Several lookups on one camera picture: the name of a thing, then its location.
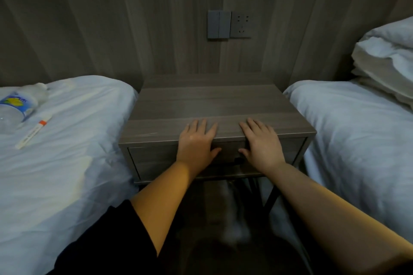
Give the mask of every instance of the electrical socket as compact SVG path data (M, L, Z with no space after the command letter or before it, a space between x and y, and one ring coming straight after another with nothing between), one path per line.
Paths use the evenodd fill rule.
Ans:
M250 38L252 36L252 17L246 12L231 13L231 38Z

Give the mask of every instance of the finger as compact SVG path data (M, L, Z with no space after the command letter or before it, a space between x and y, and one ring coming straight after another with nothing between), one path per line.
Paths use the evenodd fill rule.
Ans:
M267 125L267 128L268 128L268 130L270 131L271 134L274 134L274 135L277 134L276 131L274 131L274 129L271 126Z
M198 126L198 120L193 120L191 123L191 126L189 127L190 133L195 133L197 131L197 126Z
M247 119L247 122L254 134L259 134L261 132L261 128L257 125L257 123L254 122L253 119L249 117Z
M260 129L263 132L268 132L268 128L265 126L265 124L259 120L254 120L254 122L258 125L258 127L260 127Z
M205 129L207 128L207 120L203 119L201 125L198 127L197 132L201 133L202 135L205 134Z
M212 160L218 155L218 153L221 151L221 148L215 148L211 151L211 158Z
M209 139L214 139L217 129L218 129L218 123L214 123L214 125L212 125L212 127L206 133Z
M251 128L246 124L245 122L240 122L240 127L242 128L242 131L244 132L245 137L251 141L252 138L255 137L254 132L251 130Z
M189 131L189 124L186 124L185 128L183 129L181 135L186 134Z
M250 162L251 151L245 148L241 148L241 149L238 149L238 152L242 153L247 158L248 162Z

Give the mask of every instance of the white duvet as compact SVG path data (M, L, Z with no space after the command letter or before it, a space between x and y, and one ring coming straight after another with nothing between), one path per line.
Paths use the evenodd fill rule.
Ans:
M117 141L136 101L126 83L81 76L48 84L49 100L0 135L0 274L45 274L109 205L134 191ZM0 88L0 99L12 88ZM14 146L45 114L52 119Z
M285 95L317 130L310 176L413 242L413 111L351 82L301 81Z

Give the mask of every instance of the water bottle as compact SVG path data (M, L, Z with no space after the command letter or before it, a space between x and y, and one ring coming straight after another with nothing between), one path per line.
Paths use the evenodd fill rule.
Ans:
M47 100L47 89L43 83L27 85L0 100L0 133L13 133L21 122Z

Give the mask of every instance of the nightstand top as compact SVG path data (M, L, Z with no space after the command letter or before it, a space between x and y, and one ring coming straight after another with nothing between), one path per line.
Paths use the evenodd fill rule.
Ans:
M156 75L145 80L119 143L176 143L187 123L202 118L207 128L219 123L214 142L241 141L238 122L248 117L272 126L280 138L316 133L261 73Z

